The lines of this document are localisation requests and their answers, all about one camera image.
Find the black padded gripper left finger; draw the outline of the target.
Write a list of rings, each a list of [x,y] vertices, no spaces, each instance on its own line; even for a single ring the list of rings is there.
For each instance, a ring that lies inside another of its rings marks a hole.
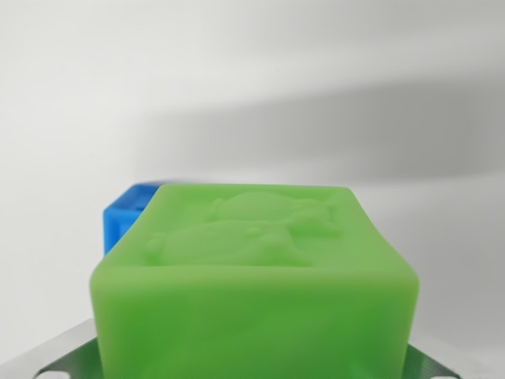
[[[87,319],[1,364],[2,378],[102,378],[95,322]]]

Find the black padded gripper right finger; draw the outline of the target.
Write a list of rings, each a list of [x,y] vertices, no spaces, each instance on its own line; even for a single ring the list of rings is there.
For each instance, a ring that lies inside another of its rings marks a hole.
[[[435,352],[409,344],[402,379],[462,378],[451,361]]]

